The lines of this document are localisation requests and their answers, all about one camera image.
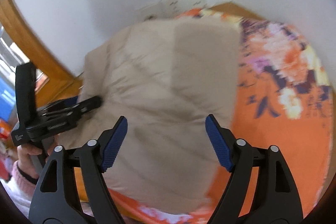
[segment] human hand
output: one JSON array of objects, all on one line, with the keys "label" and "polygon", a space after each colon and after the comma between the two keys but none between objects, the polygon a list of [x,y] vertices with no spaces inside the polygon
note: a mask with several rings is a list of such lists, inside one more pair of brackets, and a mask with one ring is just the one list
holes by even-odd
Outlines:
[{"label": "human hand", "polygon": [[[53,152],[54,148],[57,146],[56,141],[49,147],[47,153],[50,154]],[[33,162],[30,158],[31,155],[40,155],[42,154],[42,149],[37,148],[36,146],[26,143],[18,146],[17,156],[19,158],[17,166],[27,175],[33,179],[38,179],[39,174],[36,172]]]}]

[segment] wall switch plate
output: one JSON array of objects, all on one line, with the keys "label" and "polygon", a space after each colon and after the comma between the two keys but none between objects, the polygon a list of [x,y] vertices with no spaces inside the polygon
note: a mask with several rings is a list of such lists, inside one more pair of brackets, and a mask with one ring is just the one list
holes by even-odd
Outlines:
[{"label": "wall switch plate", "polygon": [[143,22],[147,20],[154,20],[157,18],[164,18],[165,14],[162,10],[162,4],[157,3],[152,6],[147,6],[137,10],[138,21]]},{"label": "wall switch plate", "polygon": [[193,8],[206,8],[207,1],[206,0],[183,0],[183,9],[191,10]]},{"label": "wall switch plate", "polygon": [[184,12],[182,0],[163,0],[161,3],[168,18],[176,17]]}]

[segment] blue object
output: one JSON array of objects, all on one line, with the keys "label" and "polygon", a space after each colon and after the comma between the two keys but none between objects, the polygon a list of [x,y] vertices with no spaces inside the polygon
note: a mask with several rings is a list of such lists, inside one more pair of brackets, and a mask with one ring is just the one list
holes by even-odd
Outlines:
[{"label": "blue object", "polygon": [[77,103],[77,100],[78,100],[78,96],[70,97],[70,98],[63,100],[63,104],[65,107],[72,107],[73,105]]},{"label": "blue object", "polygon": [[127,119],[123,117],[103,152],[103,161],[101,164],[101,169],[103,172],[106,172],[108,168],[112,167],[118,155],[121,144],[123,143],[126,136],[127,128]]},{"label": "blue object", "polygon": [[205,119],[205,130],[208,133],[220,165],[225,167],[228,172],[231,172],[234,166],[231,161],[231,151],[210,116]]},{"label": "blue object", "polygon": [[15,107],[15,91],[0,77],[0,118],[8,122]]}]

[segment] beige pillow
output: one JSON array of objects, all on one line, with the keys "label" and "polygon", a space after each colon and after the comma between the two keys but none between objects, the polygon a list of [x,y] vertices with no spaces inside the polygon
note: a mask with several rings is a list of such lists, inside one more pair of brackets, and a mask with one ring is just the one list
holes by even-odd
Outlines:
[{"label": "beige pillow", "polygon": [[85,59],[80,99],[101,95],[102,107],[60,143],[82,146],[123,115],[128,133],[104,174],[107,186],[167,213],[195,210],[218,167],[204,121],[213,113],[230,127],[239,40],[238,30],[210,17],[123,29]]}]

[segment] silver pivot screw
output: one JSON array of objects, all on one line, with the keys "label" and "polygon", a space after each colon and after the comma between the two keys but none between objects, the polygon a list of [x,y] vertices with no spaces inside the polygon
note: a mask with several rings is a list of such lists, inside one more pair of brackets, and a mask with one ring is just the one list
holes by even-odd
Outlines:
[{"label": "silver pivot screw", "polygon": [[276,145],[272,145],[272,146],[271,146],[271,150],[272,150],[273,152],[278,152],[278,151],[279,151],[279,148],[278,148]]},{"label": "silver pivot screw", "polygon": [[246,141],[243,139],[236,140],[237,145],[244,146],[246,144]]},{"label": "silver pivot screw", "polygon": [[87,142],[87,145],[88,146],[95,146],[97,144],[97,141],[96,140],[89,140],[88,142]]},{"label": "silver pivot screw", "polygon": [[60,151],[62,151],[62,149],[63,149],[63,147],[61,145],[58,145],[54,148],[54,151],[55,152],[60,152]]}]

